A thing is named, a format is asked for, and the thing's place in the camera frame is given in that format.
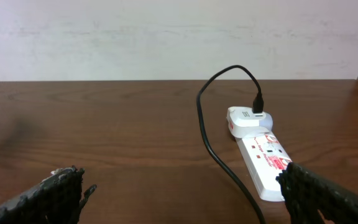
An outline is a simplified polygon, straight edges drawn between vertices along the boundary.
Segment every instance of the cable connector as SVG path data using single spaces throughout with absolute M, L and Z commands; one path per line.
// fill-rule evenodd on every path
M 254 114 L 259 114 L 263 111 L 264 111 L 264 99 L 262 98 L 262 94 L 258 93 L 252 104 L 252 112 Z

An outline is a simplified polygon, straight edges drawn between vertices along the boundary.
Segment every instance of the brown table surface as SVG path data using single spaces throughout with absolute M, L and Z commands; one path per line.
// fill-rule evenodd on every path
M 247 199 L 201 140 L 205 81 L 0 83 L 0 203 L 51 170 L 86 169 L 98 184 L 80 223 L 257 223 Z M 260 81 L 273 131 L 293 161 L 358 194 L 358 83 Z M 283 203 L 257 196 L 226 111 L 250 106 L 251 81 L 214 82 L 202 97 L 208 137 L 267 223 Z

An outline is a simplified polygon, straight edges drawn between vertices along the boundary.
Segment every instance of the white plug adapter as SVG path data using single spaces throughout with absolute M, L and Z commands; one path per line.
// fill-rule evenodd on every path
M 252 108 L 233 106 L 227 111 L 227 121 L 259 197 L 271 202 L 283 201 L 276 176 L 287 168 L 291 159 L 272 132 L 271 115 L 253 114 Z

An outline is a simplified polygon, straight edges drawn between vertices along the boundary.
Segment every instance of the white power strip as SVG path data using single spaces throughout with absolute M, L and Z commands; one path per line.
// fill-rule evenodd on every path
M 265 112 L 253 114 L 248 107 L 230 107 L 227 121 L 259 197 L 271 202 L 284 201 L 276 176 L 291 159 L 272 132 L 272 117 Z

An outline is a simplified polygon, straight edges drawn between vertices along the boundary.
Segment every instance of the power cord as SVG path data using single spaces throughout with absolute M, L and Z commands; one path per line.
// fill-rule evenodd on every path
M 205 83 L 205 85 L 202 87 L 200 92 L 198 92 L 197 101 L 196 101 L 196 103 L 197 103 L 197 113 L 198 113 L 198 122 L 200 124 L 201 136 L 203 137 L 204 145 L 205 145 L 206 149 L 208 150 L 209 155 L 211 155 L 211 157 L 215 160 L 215 162 L 218 163 L 219 166 L 221 166 L 221 168 L 231 177 L 231 179 L 233 179 L 235 181 L 235 183 L 241 189 L 242 193 L 244 193 L 244 195 L 246 195 L 247 199 L 249 200 L 249 202 L 251 203 L 252 207 L 254 208 L 254 210 L 255 210 L 255 212 L 256 212 L 256 214 L 258 216 L 259 222 L 261 224 L 265 224 L 266 222 L 265 222 L 264 215 L 262 214 L 262 211 L 260 210 L 260 208 L 259 208 L 258 204 L 256 203 L 255 199 L 249 193 L 247 187 L 245 187 L 245 185 L 241 182 L 241 180 L 238 178 L 238 176 L 235 173 L 233 173 L 232 170 L 230 170 L 230 168 L 218 157 L 218 155 L 215 154 L 215 152 L 212 150 L 212 147 L 209 144 L 208 138 L 206 136 L 205 126 L 204 126 L 204 118 L 203 118 L 203 110 L 201 109 L 201 102 L 200 102 L 201 94 L 204 92 L 204 90 L 208 87 L 208 85 L 215 78 L 217 78 L 218 76 L 222 75 L 223 73 L 225 73 L 225 72 L 227 72 L 229 70 L 232 70 L 233 68 L 240 68 L 241 70 L 246 72 L 246 74 L 248 74 L 248 76 L 251 77 L 252 81 L 254 81 L 256 87 L 258 88 L 258 94 L 257 94 L 257 96 L 256 96 L 256 98 L 254 100 L 252 111 L 254 113 L 263 112 L 264 101 L 262 99 L 262 91 L 260 89 L 258 81 L 248 71 L 248 69 L 244 68 L 241 65 L 233 65 L 233 66 L 225 68 L 224 70 L 221 70 L 220 72 L 218 72 L 217 74 L 212 76 L 208 80 L 208 82 Z

